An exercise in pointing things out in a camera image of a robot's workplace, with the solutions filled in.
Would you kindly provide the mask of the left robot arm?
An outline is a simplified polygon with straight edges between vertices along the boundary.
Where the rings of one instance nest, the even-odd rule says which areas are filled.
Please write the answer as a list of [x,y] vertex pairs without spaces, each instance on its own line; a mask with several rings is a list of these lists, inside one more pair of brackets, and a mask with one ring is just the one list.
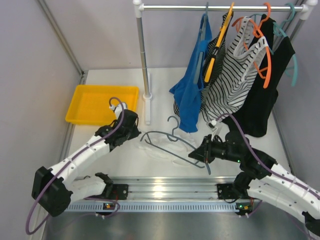
[[72,155],[50,168],[42,166],[36,171],[31,196],[50,216],[59,216],[76,201],[91,197],[107,199],[113,194],[114,182],[105,173],[78,178],[96,160],[141,134],[137,113],[125,109],[117,117],[111,125],[101,126]]

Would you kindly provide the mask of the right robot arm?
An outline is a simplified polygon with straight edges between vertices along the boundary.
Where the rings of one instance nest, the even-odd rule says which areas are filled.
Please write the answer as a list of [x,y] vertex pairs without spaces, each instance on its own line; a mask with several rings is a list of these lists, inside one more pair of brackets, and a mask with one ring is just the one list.
[[300,222],[315,235],[320,234],[320,193],[287,171],[267,153],[252,148],[238,131],[230,131],[222,140],[207,135],[190,158],[205,164],[215,159],[239,164],[241,172],[232,184],[238,198],[259,199],[273,205]]

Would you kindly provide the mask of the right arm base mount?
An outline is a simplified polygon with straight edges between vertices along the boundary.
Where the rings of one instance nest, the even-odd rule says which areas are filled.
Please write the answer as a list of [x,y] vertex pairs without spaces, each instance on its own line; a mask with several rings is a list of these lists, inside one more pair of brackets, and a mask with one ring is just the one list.
[[218,183],[216,185],[219,200],[249,199],[247,190],[233,183]]

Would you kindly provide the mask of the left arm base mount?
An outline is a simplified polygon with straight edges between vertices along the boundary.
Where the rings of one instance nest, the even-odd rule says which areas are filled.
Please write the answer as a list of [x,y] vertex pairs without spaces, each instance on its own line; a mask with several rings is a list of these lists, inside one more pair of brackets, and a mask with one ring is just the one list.
[[107,184],[101,194],[89,196],[87,199],[126,200],[128,193],[128,184]]

